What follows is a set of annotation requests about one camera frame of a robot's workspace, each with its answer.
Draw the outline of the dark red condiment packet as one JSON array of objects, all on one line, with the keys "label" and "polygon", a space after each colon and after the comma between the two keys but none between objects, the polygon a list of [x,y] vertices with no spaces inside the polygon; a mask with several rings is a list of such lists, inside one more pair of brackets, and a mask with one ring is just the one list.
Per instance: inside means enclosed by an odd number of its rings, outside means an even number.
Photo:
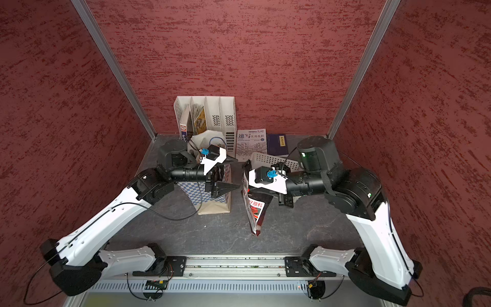
[{"label": "dark red condiment packet", "polygon": [[242,198],[251,228],[251,233],[258,237],[262,231],[265,213],[273,200],[273,196],[253,191],[249,185],[248,175],[252,170],[252,163],[247,160],[242,166]]}]

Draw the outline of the white perforated plastic basket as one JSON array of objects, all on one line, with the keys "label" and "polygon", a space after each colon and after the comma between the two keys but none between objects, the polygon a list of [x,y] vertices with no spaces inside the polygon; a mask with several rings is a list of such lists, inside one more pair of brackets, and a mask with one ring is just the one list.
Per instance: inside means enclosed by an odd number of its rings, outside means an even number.
[{"label": "white perforated plastic basket", "polygon": [[283,162],[292,172],[303,171],[302,167],[297,161],[286,159],[284,157],[271,156],[265,153],[254,152],[249,160],[251,161],[251,166],[253,168],[258,168],[261,166],[271,167],[272,165]]}]

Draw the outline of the blue checkered paper bag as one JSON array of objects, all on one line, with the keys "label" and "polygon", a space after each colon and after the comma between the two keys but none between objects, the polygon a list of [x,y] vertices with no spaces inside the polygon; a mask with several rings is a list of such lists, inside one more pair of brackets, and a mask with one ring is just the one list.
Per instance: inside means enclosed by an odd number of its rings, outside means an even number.
[{"label": "blue checkered paper bag", "polygon": [[[225,136],[223,133],[214,130],[207,130],[195,136],[185,136],[188,152],[190,152],[198,162],[201,161],[201,149],[207,149],[214,145],[227,149]],[[231,182],[231,167],[217,165],[216,172],[208,172],[211,176],[209,182],[179,182],[178,186],[190,199],[194,209],[199,215],[224,214],[231,212],[231,192],[221,191],[220,182]]]}]

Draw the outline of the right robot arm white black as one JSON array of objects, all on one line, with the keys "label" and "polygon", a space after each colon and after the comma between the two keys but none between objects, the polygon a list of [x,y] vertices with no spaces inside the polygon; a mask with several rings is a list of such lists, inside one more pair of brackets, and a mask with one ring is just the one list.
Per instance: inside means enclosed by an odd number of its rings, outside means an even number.
[{"label": "right robot arm white black", "polygon": [[391,219],[390,204],[377,175],[362,167],[347,169],[333,140],[312,136],[298,143],[302,171],[292,172],[285,161],[275,169],[286,177],[282,204],[293,197],[323,194],[357,230],[363,247],[348,250],[310,246],[303,256],[318,272],[350,278],[366,294],[407,306],[422,264],[406,253]]}]

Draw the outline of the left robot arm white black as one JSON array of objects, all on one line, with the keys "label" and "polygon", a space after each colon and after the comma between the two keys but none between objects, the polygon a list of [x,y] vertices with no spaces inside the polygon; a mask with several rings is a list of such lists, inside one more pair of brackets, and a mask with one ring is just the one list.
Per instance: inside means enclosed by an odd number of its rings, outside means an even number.
[{"label": "left robot arm white black", "polygon": [[225,166],[236,162],[223,147],[209,145],[191,153],[184,140],[167,141],[159,148],[156,166],[137,174],[107,207],[71,234],[41,245],[52,281],[62,293],[75,296],[106,277],[169,273],[171,265],[158,244],[123,251],[104,247],[126,224],[172,193],[179,182],[203,183],[211,198],[237,189],[222,180]]}]

